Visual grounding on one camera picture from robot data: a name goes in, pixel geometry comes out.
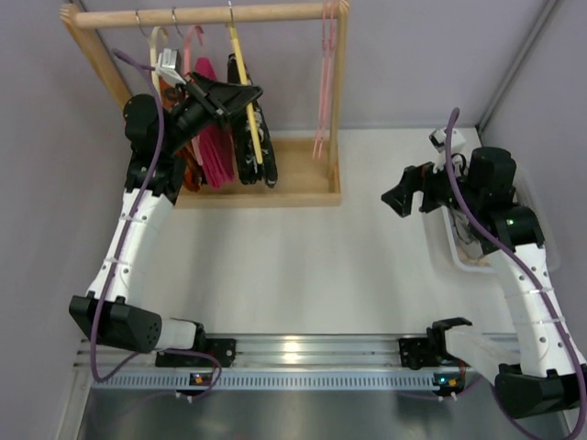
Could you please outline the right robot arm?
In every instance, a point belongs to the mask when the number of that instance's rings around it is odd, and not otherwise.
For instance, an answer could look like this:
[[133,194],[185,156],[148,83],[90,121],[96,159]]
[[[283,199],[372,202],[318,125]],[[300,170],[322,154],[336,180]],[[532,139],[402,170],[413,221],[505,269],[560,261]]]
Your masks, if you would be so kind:
[[440,207],[465,218],[480,253],[504,293],[519,351],[478,334],[464,317],[435,321],[426,330],[437,359],[461,360],[493,385],[507,416],[524,419],[577,409],[586,414],[586,358],[574,343],[550,281],[546,240],[537,215],[515,196],[517,165],[509,151],[481,147],[468,168],[411,165],[381,199],[399,216]]

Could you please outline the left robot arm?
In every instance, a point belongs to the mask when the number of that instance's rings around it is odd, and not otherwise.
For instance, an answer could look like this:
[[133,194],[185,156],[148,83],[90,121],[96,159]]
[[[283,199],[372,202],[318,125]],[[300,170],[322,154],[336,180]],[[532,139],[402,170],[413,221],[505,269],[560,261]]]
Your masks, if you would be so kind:
[[176,88],[182,99],[170,110],[148,93],[132,96],[123,108],[132,154],[122,209],[95,279],[69,305],[70,316],[92,347],[150,353],[195,350],[205,343],[201,324],[164,319],[142,307],[150,253],[183,186],[186,161],[179,151],[204,129],[244,114],[262,89],[195,72],[180,77]]

